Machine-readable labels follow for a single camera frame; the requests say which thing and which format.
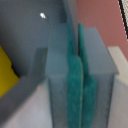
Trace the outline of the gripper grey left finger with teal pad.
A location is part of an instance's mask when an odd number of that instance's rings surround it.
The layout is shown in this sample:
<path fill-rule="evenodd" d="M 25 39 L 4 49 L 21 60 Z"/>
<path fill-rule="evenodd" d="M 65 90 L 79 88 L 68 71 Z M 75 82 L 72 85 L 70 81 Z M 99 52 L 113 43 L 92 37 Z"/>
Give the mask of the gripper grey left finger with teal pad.
<path fill-rule="evenodd" d="M 46 75 L 50 78 L 53 128 L 80 128 L 82 64 L 73 53 L 67 23 L 53 26 Z"/>

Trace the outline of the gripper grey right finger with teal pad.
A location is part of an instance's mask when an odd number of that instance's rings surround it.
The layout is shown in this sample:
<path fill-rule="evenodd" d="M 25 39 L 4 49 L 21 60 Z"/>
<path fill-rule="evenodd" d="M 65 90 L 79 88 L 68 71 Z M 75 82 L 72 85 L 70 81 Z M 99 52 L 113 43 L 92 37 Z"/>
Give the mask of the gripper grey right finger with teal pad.
<path fill-rule="evenodd" d="M 81 128 L 107 128 L 114 76 L 118 73 L 96 28 L 78 25 L 80 57 L 84 68 Z"/>

